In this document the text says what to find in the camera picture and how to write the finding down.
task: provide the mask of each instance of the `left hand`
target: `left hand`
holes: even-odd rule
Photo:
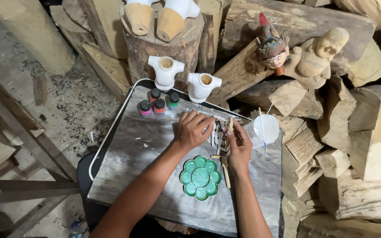
[[[207,118],[205,114],[198,114],[195,110],[189,114],[184,113],[179,120],[179,132],[174,141],[181,149],[189,152],[208,139],[214,130],[214,120],[213,116]]]

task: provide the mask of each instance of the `black jar lid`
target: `black jar lid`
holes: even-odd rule
[[[140,102],[140,109],[142,111],[150,111],[151,110],[151,103],[148,100],[143,100]]]
[[[170,101],[172,103],[177,103],[179,101],[180,97],[177,93],[170,94]]]
[[[160,89],[152,89],[151,90],[151,97],[153,99],[157,99],[157,98],[161,97],[161,90]]]
[[[166,105],[166,102],[163,99],[159,98],[155,100],[154,107],[156,109],[161,110],[165,107],[165,105]]]

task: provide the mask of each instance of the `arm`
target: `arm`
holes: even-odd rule
[[[213,124],[214,117],[207,118],[196,111],[185,113],[170,147],[120,194],[90,238],[128,238],[136,223],[153,206],[183,157],[211,135]]]
[[[233,132],[226,132],[230,143],[230,167],[235,178],[237,216],[242,238],[273,238],[262,215],[249,178],[252,143],[246,131],[233,119]]]

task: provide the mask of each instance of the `finger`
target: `finger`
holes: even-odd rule
[[[179,119],[179,123],[183,122],[187,116],[188,116],[187,112],[183,113],[182,117]]]
[[[205,132],[202,134],[202,137],[204,140],[207,140],[210,136],[211,133],[214,131],[214,121],[212,121],[208,126]]]
[[[242,126],[239,124],[238,121],[233,119],[233,128],[235,131],[239,133],[239,136],[241,137],[242,140],[246,141],[249,140],[249,136],[246,133],[245,129],[242,128]]]
[[[183,120],[183,122],[190,122],[196,115],[198,115],[198,112],[196,110],[192,110],[186,119]]]
[[[207,119],[207,116],[204,113],[200,113],[196,115],[190,123],[197,126],[200,122],[202,122],[205,119]]]
[[[229,141],[230,148],[232,149],[232,152],[233,150],[237,150],[238,148],[236,143],[236,137],[233,131],[227,130],[226,135],[227,135],[227,140]]]
[[[206,118],[205,120],[201,121],[198,124],[198,129],[201,129],[201,131],[202,131],[205,127],[209,126],[211,123],[214,123],[214,120],[215,120],[214,116],[210,116],[210,117]]]

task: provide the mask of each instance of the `green flower palette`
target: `green flower palette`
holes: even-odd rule
[[[197,156],[185,163],[180,181],[188,196],[205,201],[219,191],[221,174],[214,161],[207,160],[204,156]]]

